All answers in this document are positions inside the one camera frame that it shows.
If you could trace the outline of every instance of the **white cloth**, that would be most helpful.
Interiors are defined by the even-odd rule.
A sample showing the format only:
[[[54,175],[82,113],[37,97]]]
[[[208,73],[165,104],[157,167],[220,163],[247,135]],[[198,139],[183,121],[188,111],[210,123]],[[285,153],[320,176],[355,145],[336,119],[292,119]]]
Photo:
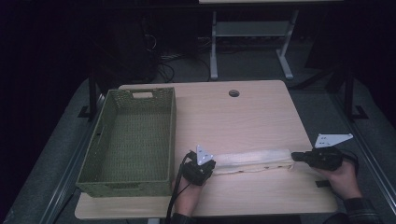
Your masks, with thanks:
[[[213,170],[214,175],[290,168],[294,164],[288,149],[264,149],[220,154],[215,155],[214,160],[216,162],[216,167]]]

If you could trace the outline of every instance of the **metal stand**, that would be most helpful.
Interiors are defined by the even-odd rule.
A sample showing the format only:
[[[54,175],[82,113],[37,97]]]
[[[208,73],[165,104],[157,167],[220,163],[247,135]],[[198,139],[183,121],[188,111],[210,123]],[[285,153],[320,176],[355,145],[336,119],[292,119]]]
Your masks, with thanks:
[[[345,98],[344,98],[344,109],[346,116],[350,121],[354,121],[355,119],[368,119],[367,114],[364,112],[363,108],[360,105],[355,105],[358,110],[358,114],[354,114],[352,111],[353,106],[353,73],[351,68],[348,67],[348,71],[346,71],[346,89],[345,89]]]
[[[276,50],[276,55],[285,77],[287,79],[293,79],[293,74],[290,71],[285,55],[298,12],[298,10],[293,11],[290,21],[217,21],[216,11],[214,11],[212,21],[212,49],[210,52],[210,78],[217,80],[219,77],[216,58],[217,36],[284,36],[285,42],[281,49]]]
[[[96,83],[94,80],[93,72],[91,72],[88,77],[88,85],[90,88],[90,106],[89,107],[87,105],[83,106],[81,108],[81,110],[79,111],[78,117],[79,118],[89,118],[88,121],[92,121],[93,118],[95,117],[96,111],[97,111]]]

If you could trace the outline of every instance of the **table grommet hole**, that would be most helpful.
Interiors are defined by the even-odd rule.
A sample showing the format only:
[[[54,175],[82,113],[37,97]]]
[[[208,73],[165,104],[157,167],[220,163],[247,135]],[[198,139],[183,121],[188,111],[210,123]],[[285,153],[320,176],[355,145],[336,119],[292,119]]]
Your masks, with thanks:
[[[231,91],[228,92],[228,94],[229,94],[231,97],[238,97],[238,96],[239,96],[239,91],[231,90]]]

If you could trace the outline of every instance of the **wrist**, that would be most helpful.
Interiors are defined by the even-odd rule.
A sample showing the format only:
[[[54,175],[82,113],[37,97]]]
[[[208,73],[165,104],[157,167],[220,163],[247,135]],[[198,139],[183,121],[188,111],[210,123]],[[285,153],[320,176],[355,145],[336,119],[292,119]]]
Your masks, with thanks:
[[[356,189],[354,191],[348,192],[345,195],[343,195],[344,200],[348,199],[353,199],[353,198],[362,198],[363,195],[361,194],[361,191],[359,189]]]
[[[195,219],[192,217],[186,217],[179,213],[174,213],[172,216],[171,224],[194,224],[196,223]]]
[[[175,213],[181,214],[185,217],[192,216],[192,211],[188,208],[175,208]]]

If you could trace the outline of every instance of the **black cable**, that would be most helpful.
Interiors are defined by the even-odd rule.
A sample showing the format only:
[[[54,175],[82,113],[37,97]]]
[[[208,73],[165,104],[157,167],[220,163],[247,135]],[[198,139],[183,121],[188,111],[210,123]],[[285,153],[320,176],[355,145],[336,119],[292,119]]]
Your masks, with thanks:
[[[360,168],[360,165],[359,165],[359,157],[358,157],[353,151],[351,151],[351,150],[347,150],[347,149],[339,149],[339,150],[340,150],[340,151],[348,152],[348,153],[350,153],[350,154],[353,155],[353,156],[349,156],[349,155],[343,153],[343,157],[344,157],[345,159],[347,159],[347,160],[349,160],[349,161],[352,161],[352,162],[354,163],[354,165],[355,165],[355,175],[358,175],[359,168]]]
[[[160,73],[160,75],[163,77],[165,83],[173,82],[173,78],[175,77],[175,69],[174,69],[172,66],[170,66],[170,65],[168,65],[168,64],[165,64],[165,63],[159,63],[159,65],[162,65],[162,66],[163,66],[163,70],[162,70],[162,71],[159,70],[159,73]],[[169,69],[171,69],[171,71],[172,71],[171,77],[168,77],[168,76],[166,75],[165,67],[168,67]]]
[[[201,63],[203,63],[205,65],[205,67],[207,68],[208,74],[209,74],[206,82],[210,81],[210,67],[209,67],[209,65],[207,65],[207,63],[204,60],[202,60],[202,59],[200,59],[198,57],[195,57],[194,59],[199,61],[199,62],[201,62]]]
[[[180,195],[186,188],[188,188],[189,186],[191,185],[191,183],[189,183],[183,190],[181,190],[179,193],[178,193],[178,195]]]
[[[175,203],[175,200],[176,200],[176,198],[177,198],[177,196],[178,196],[177,191],[178,191],[178,186],[180,185],[180,180],[181,180],[181,177],[182,177],[182,174],[183,174],[183,165],[184,165],[184,163],[186,162],[186,159],[188,158],[188,156],[189,156],[189,154],[187,154],[187,155],[184,157],[183,161],[181,162],[180,166],[178,167],[178,172],[177,172],[177,178],[176,178],[175,187],[174,187],[174,190],[173,190],[173,192],[172,192],[171,200],[170,200],[170,202],[169,202],[169,204],[168,204],[168,210],[167,210],[167,212],[166,212],[165,224],[170,224],[170,223],[171,223],[172,208],[173,208],[173,205],[174,205],[174,203]]]

